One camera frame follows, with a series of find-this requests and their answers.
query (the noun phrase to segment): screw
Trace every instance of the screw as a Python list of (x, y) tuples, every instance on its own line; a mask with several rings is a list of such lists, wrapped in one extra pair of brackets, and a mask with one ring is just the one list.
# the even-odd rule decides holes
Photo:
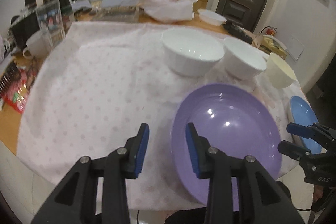
[(118, 155), (124, 155), (127, 153), (127, 149), (125, 147), (120, 147), (117, 149)]
[(255, 162), (255, 157), (251, 156), (251, 155), (247, 155), (246, 160), (247, 160), (247, 162)]
[(211, 146), (211, 147), (209, 147), (208, 152), (210, 154), (216, 154), (218, 152), (218, 149)]
[(89, 156), (83, 156), (79, 159), (81, 164), (87, 164), (89, 162), (89, 160), (90, 160)]

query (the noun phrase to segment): white plastic bag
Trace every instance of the white plastic bag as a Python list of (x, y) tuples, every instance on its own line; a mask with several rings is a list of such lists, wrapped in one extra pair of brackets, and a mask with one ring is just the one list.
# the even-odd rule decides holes
[(198, 0), (140, 0), (145, 13), (157, 21), (174, 23), (193, 19), (193, 3)]

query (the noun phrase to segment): wooden table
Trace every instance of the wooden table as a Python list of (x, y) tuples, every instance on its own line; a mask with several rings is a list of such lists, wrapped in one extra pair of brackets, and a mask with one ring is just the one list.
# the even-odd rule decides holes
[[(88, 21), (91, 18), (92, 17), (89, 16), (88, 13), (81, 14), (80, 16), (77, 17), (79, 21)], [(160, 24), (160, 22), (157, 22), (156, 20), (152, 19), (147, 15), (141, 15), (139, 17), (139, 22)], [(175, 23), (174, 25), (193, 26), (213, 32), (228, 34), (228, 32), (222, 26), (214, 26), (201, 21), (198, 14), (195, 14), (194, 19), (191, 21), (180, 21)], [(24, 59), (22, 56), (18, 56), (17, 64), (19, 66), (22, 65), (29, 66), (30, 61)], [(15, 111), (11, 106), (4, 104), (4, 107), (0, 112), (0, 140), (15, 155), (16, 155), (20, 120), (21, 120), (21, 114)]]

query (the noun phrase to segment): mug handle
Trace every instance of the mug handle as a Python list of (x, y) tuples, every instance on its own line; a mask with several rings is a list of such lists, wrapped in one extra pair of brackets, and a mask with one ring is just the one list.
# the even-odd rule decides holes
[(30, 55), (30, 56), (25, 55), (25, 53), (26, 53), (27, 51), (29, 51), (29, 49), (28, 49), (28, 48), (24, 48), (24, 50), (22, 51), (22, 55), (23, 55), (23, 57), (24, 57), (25, 59), (32, 60), (32, 59), (34, 58), (32, 55)]

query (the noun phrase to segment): cable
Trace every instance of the cable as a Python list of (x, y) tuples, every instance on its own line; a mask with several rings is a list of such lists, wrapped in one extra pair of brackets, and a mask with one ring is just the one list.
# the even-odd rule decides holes
[(311, 208), (310, 209), (297, 209), (297, 210), (301, 212), (307, 212), (307, 211), (311, 211)]

